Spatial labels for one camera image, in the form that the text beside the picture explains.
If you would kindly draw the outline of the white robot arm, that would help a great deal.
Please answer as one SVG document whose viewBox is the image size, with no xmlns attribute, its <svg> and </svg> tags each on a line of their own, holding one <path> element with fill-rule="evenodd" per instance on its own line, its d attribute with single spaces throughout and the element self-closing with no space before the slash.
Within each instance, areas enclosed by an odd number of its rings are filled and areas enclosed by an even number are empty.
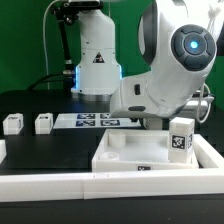
<svg viewBox="0 0 224 224">
<path fill-rule="evenodd" d="M 138 23 L 139 51 L 150 70 L 122 75 L 115 56 L 115 24 L 87 0 L 78 13 L 81 61 L 72 91 L 82 100 L 107 101 L 114 117 L 195 118 L 213 101 L 196 94 L 217 54 L 224 3 L 153 0 Z"/>
</svg>

